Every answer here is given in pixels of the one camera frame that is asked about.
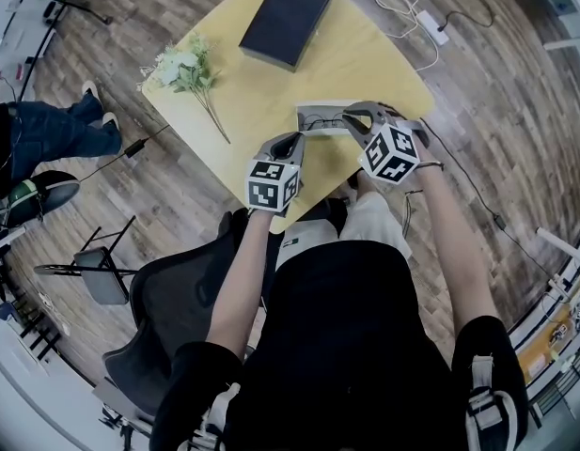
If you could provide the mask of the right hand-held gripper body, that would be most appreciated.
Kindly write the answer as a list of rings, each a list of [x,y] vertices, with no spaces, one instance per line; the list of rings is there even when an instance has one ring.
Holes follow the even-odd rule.
[[[429,138],[420,121],[408,120],[391,106],[386,107],[388,122],[372,127],[372,139],[359,158],[361,166],[374,179],[400,184],[420,164],[416,136],[424,147]]]

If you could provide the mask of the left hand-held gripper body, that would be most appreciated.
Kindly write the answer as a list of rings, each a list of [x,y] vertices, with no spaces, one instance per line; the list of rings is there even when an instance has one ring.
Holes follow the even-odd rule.
[[[301,190],[302,163],[302,157],[274,160],[259,154],[253,158],[245,177],[246,207],[285,217]]]

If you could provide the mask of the black thin-framed eyeglasses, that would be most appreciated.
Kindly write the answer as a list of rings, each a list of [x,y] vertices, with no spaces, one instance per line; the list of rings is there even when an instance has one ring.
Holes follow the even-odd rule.
[[[320,129],[339,128],[343,126],[343,121],[340,117],[324,118],[319,115],[309,115],[304,117],[301,130],[309,132]]]

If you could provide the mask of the small white box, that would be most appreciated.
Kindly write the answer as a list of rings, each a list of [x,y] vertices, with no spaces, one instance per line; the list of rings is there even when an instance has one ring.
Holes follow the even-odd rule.
[[[343,136],[349,135],[349,131],[344,127],[339,128],[329,128],[320,129],[309,132],[303,132],[301,130],[301,124],[304,117],[309,115],[319,115],[324,118],[334,118],[340,117],[342,119],[342,113],[344,109],[351,104],[355,103],[356,100],[328,100],[328,101],[303,101],[298,102],[295,105],[296,117],[297,117],[297,131],[301,132],[307,136]]]

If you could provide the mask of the person's right forearm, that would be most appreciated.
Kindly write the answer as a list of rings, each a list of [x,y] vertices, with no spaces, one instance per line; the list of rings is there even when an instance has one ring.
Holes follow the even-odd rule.
[[[455,332],[471,320],[497,310],[481,248],[439,165],[417,168],[417,179],[431,219],[431,232],[447,284]]]

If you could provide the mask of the person's left forearm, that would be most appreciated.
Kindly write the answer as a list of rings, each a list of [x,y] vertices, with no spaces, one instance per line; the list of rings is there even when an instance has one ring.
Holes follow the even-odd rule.
[[[269,229],[274,215],[255,210],[212,311],[206,341],[243,359],[259,308]]]

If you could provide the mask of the person's white trousers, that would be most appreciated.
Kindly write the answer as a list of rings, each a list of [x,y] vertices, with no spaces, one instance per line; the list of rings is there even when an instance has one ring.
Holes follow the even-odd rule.
[[[297,222],[280,246],[276,270],[283,274],[340,276],[368,268],[404,267],[412,251],[385,199],[367,192],[348,210],[338,231],[327,220]]]

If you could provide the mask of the white power strip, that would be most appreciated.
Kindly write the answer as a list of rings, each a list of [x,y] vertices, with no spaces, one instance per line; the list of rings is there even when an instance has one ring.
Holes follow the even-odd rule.
[[[433,19],[427,10],[420,10],[415,17],[438,46],[443,46],[449,42],[446,32],[441,29],[441,25]]]

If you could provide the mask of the white artificial flower bouquet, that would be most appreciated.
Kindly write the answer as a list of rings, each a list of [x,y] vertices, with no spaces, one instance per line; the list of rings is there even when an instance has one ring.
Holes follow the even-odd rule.
[[[212,48],[213,46],[196,32],[189,35],[187,43],[182,48],[168,43],[165,49],[156,55],[153,65],[139,69],[144,80],[136,87],[138,91],[142,91],[149,82],[153,82],[158,87],[170,87],[175,93],[191,93],[215,128],[230,144],[231,141],[220,123],[211,99],[211,90],[218,77],[218,73],[212,70],[209,62]]]

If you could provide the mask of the black rectangular box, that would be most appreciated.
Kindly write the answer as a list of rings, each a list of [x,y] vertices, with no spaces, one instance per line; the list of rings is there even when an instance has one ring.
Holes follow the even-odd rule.
[[[296,71],[331,0],[263,0],[239,48],[247,55]]]

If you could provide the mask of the black mesh office chair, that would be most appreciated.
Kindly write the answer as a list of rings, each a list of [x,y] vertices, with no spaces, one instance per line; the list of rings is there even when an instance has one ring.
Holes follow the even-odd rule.
[[[137,331],[102,358],[110,380],[144,414],[156,414],[178,348],[206,338],[247,222],[247,210],[228,211],[214,241],[156,259],[134,275],[130,304]]]

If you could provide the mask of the person's black shirt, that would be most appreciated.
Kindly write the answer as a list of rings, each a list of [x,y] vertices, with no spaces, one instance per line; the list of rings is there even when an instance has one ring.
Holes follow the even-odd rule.
[[[471,366],[493,360],[492,387],[527,432],[522,370],[498,318],[459,331],[451,361],[427,337],[407,262],[376,241],[336,241],[285,262],[256,350],[241,361],[208,342],[180,347],[150,451],[178,451],[232,384],[227,451],[467,451]]]

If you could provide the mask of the grey folding chair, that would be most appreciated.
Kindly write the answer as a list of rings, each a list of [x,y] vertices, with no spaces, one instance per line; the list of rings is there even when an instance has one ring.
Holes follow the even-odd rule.
[[[74,254],[70,264],[45,264],[34,268],[37,275],[58,275],[81,278],[92,299],[100,305],[125,305],[130,294],[124,278],[135,276],[136,270],[121,269],[113,259],[113,251],[135,221],[133,216],[117,232],[102,234],[100,226]]]

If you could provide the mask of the white desk leg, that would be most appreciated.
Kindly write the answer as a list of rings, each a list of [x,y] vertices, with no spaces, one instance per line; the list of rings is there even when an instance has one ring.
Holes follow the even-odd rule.
[[[551,245],[555,246],[557,249],[563,251],[570,257],[580,262],[580,250],[578,248],[573,247],[572,245],[562,240],[561,238],[555,236],[554,234],[544,229],[543,227],[538,227],[536,229],[536,234],[545,241],[549,242]]]

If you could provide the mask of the cluttered wooden workbench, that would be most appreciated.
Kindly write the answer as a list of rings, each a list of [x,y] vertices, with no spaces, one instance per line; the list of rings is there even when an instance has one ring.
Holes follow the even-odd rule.
[[[519,364],[529,386],[553,363],[580,334],[580,288],[572,300],[561,305],[532,339],[518,351]]]

